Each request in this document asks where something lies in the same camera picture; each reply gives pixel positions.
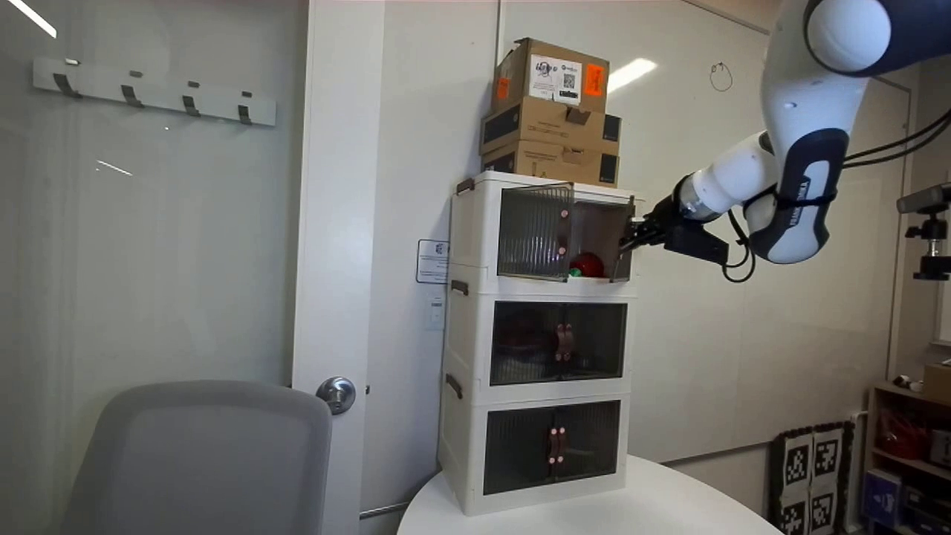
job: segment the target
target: white round table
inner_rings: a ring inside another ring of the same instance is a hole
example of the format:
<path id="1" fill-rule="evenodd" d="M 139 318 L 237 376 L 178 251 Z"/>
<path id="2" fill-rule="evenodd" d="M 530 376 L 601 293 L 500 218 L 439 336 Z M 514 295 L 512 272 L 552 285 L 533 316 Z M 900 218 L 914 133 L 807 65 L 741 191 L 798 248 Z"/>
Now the white round table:
<path id="1" fill-rule="evenodd" d="M 783 535 L 738 501 L 655 462 L 628 457 L 621 490 L 468 517 L 435 475 L 399 535 Z"/>

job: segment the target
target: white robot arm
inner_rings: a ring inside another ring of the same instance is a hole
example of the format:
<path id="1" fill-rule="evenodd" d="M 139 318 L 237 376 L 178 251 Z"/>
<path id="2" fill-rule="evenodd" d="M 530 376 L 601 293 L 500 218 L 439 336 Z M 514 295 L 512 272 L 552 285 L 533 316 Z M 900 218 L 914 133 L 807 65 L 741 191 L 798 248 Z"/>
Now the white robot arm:
<path id="1" fill-rule="evenodd" d="M 744 205 L 749 251 L 775 266 L 811 260 L 869 77 L 951 53 L 951 0 L 786 0 L 765 70 L 766 131 L 686 177 L 625 251 L 664 243 L 725 266 L 701 226 Z"/>

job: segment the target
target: chair backrest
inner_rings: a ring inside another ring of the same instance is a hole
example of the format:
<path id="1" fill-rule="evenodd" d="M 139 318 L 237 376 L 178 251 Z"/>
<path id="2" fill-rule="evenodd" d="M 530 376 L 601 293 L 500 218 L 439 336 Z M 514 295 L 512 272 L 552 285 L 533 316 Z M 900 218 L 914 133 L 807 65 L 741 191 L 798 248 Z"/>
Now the chair backrest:
<path id="1" fill-rule="evenodd" d="M 83 457 L 65 535 L 316 535 L 331 411 L 266 385 L 117 397 Z"/>

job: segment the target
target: white door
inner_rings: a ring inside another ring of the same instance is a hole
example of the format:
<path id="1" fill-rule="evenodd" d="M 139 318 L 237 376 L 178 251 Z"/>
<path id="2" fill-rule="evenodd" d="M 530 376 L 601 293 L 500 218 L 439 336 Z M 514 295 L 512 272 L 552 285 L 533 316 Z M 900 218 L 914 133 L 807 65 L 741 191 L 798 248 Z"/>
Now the white door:
<path id="1" fill-rule="evenodd" d="M 310 0 L 292 380 L 356 391 L 333 429 L 325 535 L 359 532 L 380 62 L 383 3 Z"/>

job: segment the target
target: coat rack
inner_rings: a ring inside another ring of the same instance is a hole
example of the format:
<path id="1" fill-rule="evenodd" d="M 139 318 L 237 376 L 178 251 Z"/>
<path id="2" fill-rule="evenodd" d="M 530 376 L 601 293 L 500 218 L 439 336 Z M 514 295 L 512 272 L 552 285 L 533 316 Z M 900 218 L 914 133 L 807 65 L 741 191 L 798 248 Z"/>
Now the coat rack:
<path id="1" fill-rule="evenodd" d="M 32 61 L 32 86 L 68 99 L 117 102 L 139 111 L 172 111 L 196 120 L 278 126 L 278 102 L 246 90 L 211 90 L 200 80 L 150 80 L 144 71 L 87 65 L 77 61 Z"/>

